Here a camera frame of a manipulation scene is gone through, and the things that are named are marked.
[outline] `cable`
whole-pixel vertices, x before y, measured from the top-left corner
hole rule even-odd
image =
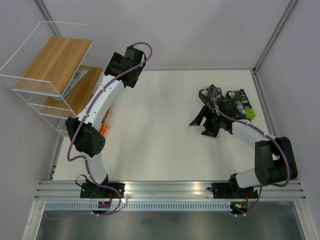
[[[246,196],[246,200],[244,202],[244,205],[248,205],[248,201],[249,201],[249,194],[248,193],[245,193],[245,196]]]
[[[218,111],[218,113],[225,117],[226,119],[229,119],[233,122],[237,122],[237,123],[240,123],[240,124],[243,124],[243,125],[247,125],[249,126],[250,128],[256,130],[258,133],[260,133],[261,135],[263,135],[264,137],[266,137],[267,139],[269,139],[275,146],[276,148],[279,150],[282,158],[283,158],[283,161],[284,161],[284,164],[285,164],[285,169],[286,169],[286,180],[285,180],[285,183],[284,184],[276,184],[276,183],[273,183],[272,185],[276,186],[276,187],[280,187],[280,188],[284,188],[286,187],[288,184],[289,184],[289,181],[290,181],[290,167],[289,167],[289,162],[288,162],[288,159],[284,153],[284,151],[282,150],[282,148],[280,147],[280,145],[276,142],[276,140],[274,140],[271,136],[269,136],[268,134],[265,134],[262,130],[260,130],[259,128],[257,128],[256,126],[250,124],[250,123],[247,123],[247,122],[244,122],[244,121],[240,121],[240,120],[237,120],[237,119],[233,119],[232,117],[229,117],[227,115],[225,115],[223,112],[221,112],[219,110],[219,107],[216,103],[216,93],[217,91],[220,92],[220,98],[222,98],[222,90],[220,87],[216,87],[214,90],[213,90],[213,104],[214,104],[214,108]]]
[[[107,87],[110,86],[114,81],[116,81],[116,80],[119,79],[120,77],[126,75],[127,73],[130,73],[131,71],[139,68],[140,66],[144,66],[144,65],[146,64],[146,62],[151,58],[152,53],[153,53],[153,49],[152,49],[152,47],[151,47],[148,43],[140,41],[140,42],[136,42],[136,43],[132,44],[131,47],[134,47],[134,46],[136,46],[136,45],[146,45],[146,46],[148,46],[148,48],[149,48],[149,50],[150,50],[149,56],[148,56],[144,61],[142,61],[141,63],[137,64],[136,66],[134,66],[134,67],[132,67],[132,68],[130,68],[130,69],[128,69],[128,70],[120,73],[119,75],[115,76],[112,80],[110,80],[106,85],[103,86],[103,90],[101,89],[101,90],[97,93],[97,95],[94,97],[94,99],[92,100],[91,104],[89,105],[87,111],[85,112],[85,116],[82,118],[79,126],[77,127],[77,129],[76,129],[76,131],[75,131],[75,133],[74,133],[74,135],[73,135],[73,138],[72,138],[72,140],[71,140],[71,142],[70,142],[70,146],[69,146],[69,148],[68,148],[68,152],[67,152],[67,155],[66,155],[66,158],[67,158],[67,160],[68,160],[69,162],[72,162],[72,161],[74,161],[74,160],[76,160],[76,159],[84,159],[85,168],[86,168],[86,171],[87,171],[88,175],[89,175],[90,178],[91,178],[91,181],[92,181],[94,184],[96,184],[98,187],[112,190],[112,191],[114,191],[114,192],[118,195],[118,197],[119,197],[119,203],[118,203],[118,205],[116,206],[116,208],[113,209],[113,210],[110,211],[110,212],[101,213],[100,215],[110,215],[110,214],[114,213],[114,212],[120,207],[120,205],[121,205],[121,194],[120,194],[115,188],[113,188],[113,187],[99,184],[99,183],[93,178],[93,176],[92,176],[92,174],[91,174],[91,171],[90,171],[90,169],[89,169],[88,159],[87,159],[85,156],[83,156],[83,155],[78,155],[78,156],[75,156],[75,157],[71,158],[71,157],[70,157],[71,149],[72,149],[72,146],[73,146],[74,143],[75,143],[75,140],[76,140],[76,138],[77,138],[77,135],[78,135],[78,133],[79,133],[82,125],[84,124],[86,118],[89,116],[89,113],[90,113],[92,107],[94,106],[95,102],[96,102],[97,99],[100,97],[100,95],[101,95],[103,92],[105,92],[105,90],[107,89]]]
[[[87,179],[87,176],[84,175],[84,174],[80,174],[80,175],[75,179],[75,184],[77,184],[80,188],[82,188],[82,186],[77,182],[77,180],[78,180],[78,178],[81,177],[81,176],[83,176],[83,177],[85,177],[85,179]]]

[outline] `black product box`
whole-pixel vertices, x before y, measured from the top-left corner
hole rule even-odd
[[[256,113],[249,102],[249,99],[245,93],[245,90],[239,89],[239,90],[228,91],[225,95],[225,98],[227,100],[229,99],[235,100],[239,112],[245,115],[249,120],[254,119],[254,117],[256,116]]]
[[[201,101],[208,107],[210,108],[211,110],[215,109],[215,105],[214,105],[214,90],[215,90],[215,85],[210,85],[210,86],[207,86],[203,89],[201,89],[199,91],[199,98],[201,99]],[[220,92],[218,91],[216,96],[215,96],[215,99],[216,101],[221,101],[221,100],[225,100],[225,97],[222,96],[222,98],[220,98],[221,95],[220,95]]]

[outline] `metal frame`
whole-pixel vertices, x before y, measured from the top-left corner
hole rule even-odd
[[[213,193],[207,188],[213,183],[227,183],[228,181],[122,181],[125,184],[124,198],[129,201],[197,201],[214,202],[230,201],[242,202],[243,199],[214,199]],[[35,200],[67,201],[91,199],[80,198],[81,189],[74,181],[47,180],[41,181],[35,192]],[[285,188],[275,186],[264,187],[261,201],[305,201],[305,193],[300,181],[292,180]]]
[[[266,46],[264,47],[257,63],[255,64],[253,71],[257,72],[261,65],[263,64],[266,56],[268,55],[270,49],[272,48],[272,46],[274,45],[275,41],[277,40],[279,34],[281,33],[281,31],[283,30],[286,22],[288,21],[290,15],[292,14],[293,10],[295,9],[295,7],[297,6],[297,3],[299,2],[299,0],[290,0],[289,4],[287,5],[286,9],[284,10],[280,21],[278,22],[276,28],[274,29],[268,43],[266,44]]]

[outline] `white table surface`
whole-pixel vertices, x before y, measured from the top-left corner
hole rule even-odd
[[[223,94],[244,89],[256,113],[252,123],[267,132],[249,70],[143,71],[135,88],[127,87],[116,99],[108,117],[102,158],[109,179],[219,181],[253,168],[254,150],[239,138],[222,129],[217,138],[203,136],[203,126],[189,126],[204,105],[199,90],[211,84]],[[69,144],[64,138],[54,180],[86,174],[83,160],[67,161]]]

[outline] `wooden shelf board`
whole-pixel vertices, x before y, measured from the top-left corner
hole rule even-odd
[[[52,36],[23,73],[23,78],[49,81],[62,95],[78,65],[91,45],[91,40]],[[19,79],[16,87],[30,84]],[[48,88],[45,82],[32,82],[32,89]]]
[[[80,67],[86,69],[88,71],[87,74],[64,98],[76,114],[79,114],[88,104],[103,70],[101,67],[94,66],[81,65]],[[48,97],[44,105],[61,109],[69,109],[64,101],[58,101],[50,96]]]

